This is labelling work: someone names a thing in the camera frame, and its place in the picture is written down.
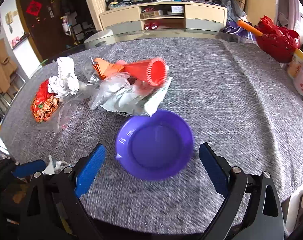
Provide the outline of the purple plastic bowl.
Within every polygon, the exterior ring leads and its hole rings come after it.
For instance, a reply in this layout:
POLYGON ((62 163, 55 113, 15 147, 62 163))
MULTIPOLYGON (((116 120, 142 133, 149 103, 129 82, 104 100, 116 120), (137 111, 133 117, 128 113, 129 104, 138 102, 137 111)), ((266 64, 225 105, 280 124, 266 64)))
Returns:
POLYGON ((189 125, 174 112, 159 109, 152 116, 133 116, 119 130, 116 160, 142 180, 162 180, 182 170, 193 155, 189 125))

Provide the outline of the clear plastic bag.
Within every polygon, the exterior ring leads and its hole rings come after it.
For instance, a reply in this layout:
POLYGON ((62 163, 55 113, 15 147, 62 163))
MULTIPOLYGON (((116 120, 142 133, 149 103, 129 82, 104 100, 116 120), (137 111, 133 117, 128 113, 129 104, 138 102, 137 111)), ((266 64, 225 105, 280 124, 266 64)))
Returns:
POLYGON ((50 119, 52 131, 57 134, 68 125, 77 105, 90 98, 98 90, 102 80, 93 82, 79 82, 79 90, 75 95, 63 98, 58 109, 50 119))

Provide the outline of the red snack bag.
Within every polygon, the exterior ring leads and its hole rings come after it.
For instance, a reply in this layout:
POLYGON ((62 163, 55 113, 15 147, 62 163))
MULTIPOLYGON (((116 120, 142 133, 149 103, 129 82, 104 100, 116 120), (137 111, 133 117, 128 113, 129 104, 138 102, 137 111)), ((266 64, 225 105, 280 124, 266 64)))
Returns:
POLYGON ((31 112, 37 123, 46 122, 59 107, 59 99, 55 93, 48 92, 49 80, 39 86, 31 103, 31 112))

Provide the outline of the white foil wrapper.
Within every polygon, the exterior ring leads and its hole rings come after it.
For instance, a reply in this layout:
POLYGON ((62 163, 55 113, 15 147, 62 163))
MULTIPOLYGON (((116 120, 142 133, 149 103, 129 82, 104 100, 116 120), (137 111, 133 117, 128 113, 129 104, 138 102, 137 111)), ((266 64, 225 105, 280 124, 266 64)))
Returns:
POLYGON ((89 108, 130 116, 155 114, 173 78, 166 78, 159 87, 152 87, 139 79, 131 84, 130 79, 129 73, 116 73, 107 77, 91 96, 89 108))

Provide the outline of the white tissue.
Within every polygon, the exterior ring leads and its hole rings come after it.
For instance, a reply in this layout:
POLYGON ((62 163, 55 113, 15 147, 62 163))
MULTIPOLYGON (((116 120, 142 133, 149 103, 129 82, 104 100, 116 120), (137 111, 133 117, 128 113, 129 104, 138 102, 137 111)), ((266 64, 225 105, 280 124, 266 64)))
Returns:
POLYGON ((58 75, 50 76, 47 91, 61 99, 69 95, 77 94, 79 81, 75 75, 75 64, 70 57, 57 58, 58 75))

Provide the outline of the orange paper wrapper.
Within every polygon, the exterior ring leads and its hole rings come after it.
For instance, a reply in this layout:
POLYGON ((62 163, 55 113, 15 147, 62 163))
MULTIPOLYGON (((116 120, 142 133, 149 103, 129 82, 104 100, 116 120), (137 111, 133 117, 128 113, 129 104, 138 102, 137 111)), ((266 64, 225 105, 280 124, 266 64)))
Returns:
POLYGON ((95 58, 92 60, 93 68, 97 72, 98 77, 103 80, 106 77, 111 76, 112 74, 122 72, 125 61, 119 60, 116 63, 109 63, 101 58, 95 58))

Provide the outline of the grey woven tablecloth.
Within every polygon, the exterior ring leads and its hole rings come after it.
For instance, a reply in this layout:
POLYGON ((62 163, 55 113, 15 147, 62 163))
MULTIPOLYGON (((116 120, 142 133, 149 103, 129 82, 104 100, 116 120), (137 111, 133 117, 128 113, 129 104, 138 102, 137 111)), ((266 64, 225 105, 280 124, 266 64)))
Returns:
POLYGON ((199 158, 203 143, 247 174, 268 172, 281 202, 303 184, 303 100, 280 64, 255 44, 201 38, 115 43, 71 56, 81 81, 93 56, 164 59, 172 80, 156 112, 126 116, 93 110, 81 99, 58 109, 62 122, 36 122, 32 100, 40 84, 57 75, 52 63, 27 82, 0 128, 21 163, 52 156, 75 165, 102 144, 105 161, 81 197, 91 217, 148 233, 205 231, 225 197, 199 158))

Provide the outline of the red plastic basket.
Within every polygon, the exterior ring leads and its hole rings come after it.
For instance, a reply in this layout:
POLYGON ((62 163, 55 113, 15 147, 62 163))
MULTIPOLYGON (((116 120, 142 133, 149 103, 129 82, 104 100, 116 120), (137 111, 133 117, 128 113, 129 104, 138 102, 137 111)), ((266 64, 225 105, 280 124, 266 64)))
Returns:
POLYGON ((280 27, 263 16, 255 26, 262 36, 256 36, 258 46, 280 63, 289 63, 296 49, 300 48, 300 36, 292 29, 280 27))

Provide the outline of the purple cloth heap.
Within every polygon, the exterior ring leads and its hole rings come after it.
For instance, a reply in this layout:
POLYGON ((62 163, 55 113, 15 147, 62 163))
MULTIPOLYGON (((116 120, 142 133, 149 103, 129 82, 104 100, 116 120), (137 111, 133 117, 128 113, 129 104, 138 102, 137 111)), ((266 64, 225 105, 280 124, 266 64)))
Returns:
POLYGON ((220 38, 237 43, 255 43, 254 35, 238 26, 234 21, 227 20, 226 26, 220 30, 220 38))

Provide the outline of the white round stool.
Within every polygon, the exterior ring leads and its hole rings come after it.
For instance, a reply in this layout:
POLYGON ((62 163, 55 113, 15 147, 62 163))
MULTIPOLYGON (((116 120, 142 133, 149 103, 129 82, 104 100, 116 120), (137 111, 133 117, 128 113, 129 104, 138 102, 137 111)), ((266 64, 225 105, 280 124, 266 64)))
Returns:
POLYGON ((86 49, 92 49, 96 47, 102 47, 116 42, 113 31, 110 29, 102 30, 87 38, 84 41, 86 49))

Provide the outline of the beige TV cabinet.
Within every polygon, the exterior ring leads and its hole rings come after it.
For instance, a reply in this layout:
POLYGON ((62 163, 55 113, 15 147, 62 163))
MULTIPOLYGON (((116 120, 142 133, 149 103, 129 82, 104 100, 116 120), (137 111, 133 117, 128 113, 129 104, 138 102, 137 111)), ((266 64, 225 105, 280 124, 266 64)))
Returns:
POLYGON ((155 29, 219 31, 227 9, 211 1, 160 1, 119 7, 99 15, 103 30, 114 34, 155 29))

